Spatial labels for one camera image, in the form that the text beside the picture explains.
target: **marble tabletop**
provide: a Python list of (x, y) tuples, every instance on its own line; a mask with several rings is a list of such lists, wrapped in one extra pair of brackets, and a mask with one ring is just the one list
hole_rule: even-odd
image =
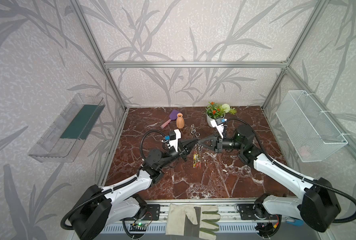
[[(192, 138), (190, 126), (194, 124), (201, 137), (216, 133), (215, 128), (208, 126), (203, 107), (185, 108), (130, 108), (123, 132), (111, 164), (105, 185), (124, 180), (136, 173), (142, 164), (139, 153), (139, 142), (145, 132), (151, 129), (161, 130), (160, 125), (169, 119), (173, 109), (183, 114), (185, 127), (181, 129), (181, 139)], [(267, 120), (259, 106), (236, 107), (237, 114), (226, 114), (226, 118), (238, 117), (249, 123), (258, 133), (267, 153), (286, 164), (281, 150), (271, 132)], [(228, 124), (228, 136), (233, 134), (239, 125), (238, 121)], [(175, 121), (162, 130), (166, 135), (176, 129)], [(162, 137), (151, 134), (144, 141), (144, 152), (152, 148), (161, 151)], [(163, 169), (164, 177), (154, 186), (139, 192), (145, 200), (192, 199), (192, 198), (236, 198), (259, 197), (263, 193), (276, 196), (293, 195), (284, 186), (243, 164), (237, 157), (236, 150), (215, 154), (203, 148), (202, 156), (206, 164), (193, 168), (193, 154), (188, 161), (182, 159)]]

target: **purple hairbrush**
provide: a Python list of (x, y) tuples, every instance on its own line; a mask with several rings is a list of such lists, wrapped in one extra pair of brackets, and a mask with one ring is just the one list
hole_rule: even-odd
[(170, 116), (169, 116), (169, 120), (167, 120), (164, 124), (161, 125), (161, 128), (164, 129), (170, 122), (171, 120), (176, 120), (177, 119), (177, 114), (179, 112), (177, 110), (173, 110), (171, 113), (170, 113)]

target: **blue object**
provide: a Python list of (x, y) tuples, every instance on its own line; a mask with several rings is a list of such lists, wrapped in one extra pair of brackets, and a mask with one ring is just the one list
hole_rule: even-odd
[(303, 223), (304, 223), (302, 220), (299, 220), (299, 219), (294, 219), (294, 220), (295, 220), (295, 222), (289, 222), (289, 221), (286, 220), (286, 223), (290, 223), (290, 224), (292, 224), (294, 226), (302, 226)]

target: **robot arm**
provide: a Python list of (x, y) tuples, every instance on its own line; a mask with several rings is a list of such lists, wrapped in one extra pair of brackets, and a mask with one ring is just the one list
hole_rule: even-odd
[[(108, 224), (127, 217), (139, 219), (144, 216), (147, 204), (136, 193), (156, 184), (164, 175), (161, 170), (163, 167), (180, 157), (186, 161), (198, 141), (197, 138), (180, 141), (180, 137), (179, 130), (174, 130), (165, 136), (164, 142), (167, 143), (169, 150), (166, 152), (158, 149), (150, 150), (137, 174), (110, 186), (89, 187), (70, 211), (71, 213), (67, 213), (62, 219), (61, 227), (74, 229), (81, 240), (93, 239)], [(99, 194), (102, 196), (95, 201), (90, 201)], [(64, 223), (67, 218), (71, 227)]]
[(257, 217), (262, 217), (266, 212), (285, 215), (302, 219), (316, 231), (324, 232), (340, 213), (341, 208), (337, 196), (333, 191), (328, 190), (333, 190), (329, 181), (323, 178), (315, 180), (292, 170), (276, 160), (270, 160), (258, 139), (261, 149), (253, 144), (253, 139), (257, 136), (247, 123), (238, 126), (233, 137), (227, 137), (225, 130), (220, 134), (220, 129), (226, 129), (224, 124), (227, 124), (227, 121), (221, 122), (219, 119), (215, 119), (212, 120), (212, 124), (218, 126), (219, 136), (211, 135), (199, 140), (199, 145), (216, 153), (222, 152), (223, 149), (239, 150), (237, 156), (243, 163), (270, 176), (296, 195), (296, 198), (262, 195), (255, 201), (255, 214)]

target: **mesh basket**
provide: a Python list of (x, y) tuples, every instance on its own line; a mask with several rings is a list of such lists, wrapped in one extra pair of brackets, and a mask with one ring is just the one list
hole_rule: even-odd
[(347, 144), (342, 133), (304, 90), (289, 91), (276, 115), (301, 161), (322, 161)]

